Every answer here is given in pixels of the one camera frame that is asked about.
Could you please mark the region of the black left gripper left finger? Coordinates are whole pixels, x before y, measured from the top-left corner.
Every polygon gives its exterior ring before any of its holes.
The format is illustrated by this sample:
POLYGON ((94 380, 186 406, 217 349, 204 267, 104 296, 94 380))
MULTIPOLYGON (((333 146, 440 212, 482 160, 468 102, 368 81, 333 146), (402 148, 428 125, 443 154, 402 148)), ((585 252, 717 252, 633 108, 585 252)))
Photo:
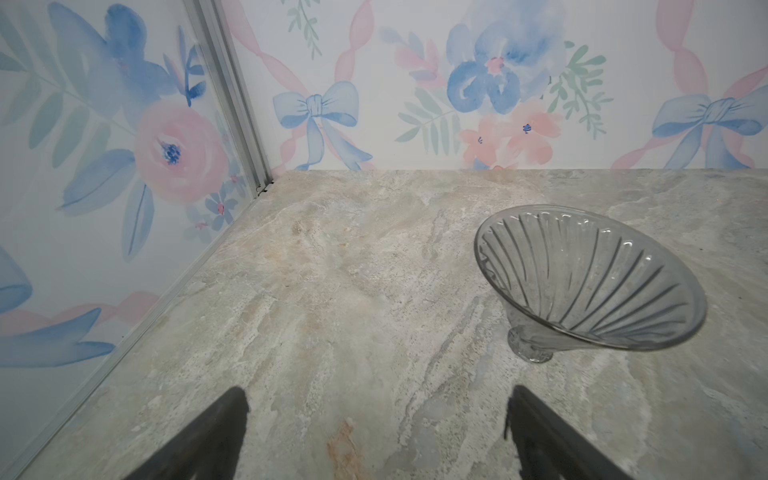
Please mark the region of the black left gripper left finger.
POLYGON ((229 388, 127 478, 232 479, 248 413, 245 391, 229 388))

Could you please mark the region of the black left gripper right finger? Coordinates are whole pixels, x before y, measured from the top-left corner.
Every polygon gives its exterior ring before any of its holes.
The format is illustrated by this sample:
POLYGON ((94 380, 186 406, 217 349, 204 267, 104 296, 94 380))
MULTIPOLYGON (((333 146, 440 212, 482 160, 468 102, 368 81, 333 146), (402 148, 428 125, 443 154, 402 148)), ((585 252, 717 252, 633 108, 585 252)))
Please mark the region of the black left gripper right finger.
POLYGON ((503 438, 516 446, 523 479, 631 479, 523 385, 508 399, 503 438))

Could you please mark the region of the clear grey glass dripper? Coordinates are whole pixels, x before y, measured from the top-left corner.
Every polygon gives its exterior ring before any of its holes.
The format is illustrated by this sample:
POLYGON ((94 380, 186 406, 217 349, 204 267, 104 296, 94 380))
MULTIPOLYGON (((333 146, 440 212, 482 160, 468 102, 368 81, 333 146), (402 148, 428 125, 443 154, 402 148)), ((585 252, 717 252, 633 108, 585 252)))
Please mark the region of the clear grey glass dripper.
POLYGON ((561 351, 657 351, 698 333, 707 299, 693 272, 653 238, 611 218, 558 205, 488 217, 478 267, 499 296, 520 358, 561 351))

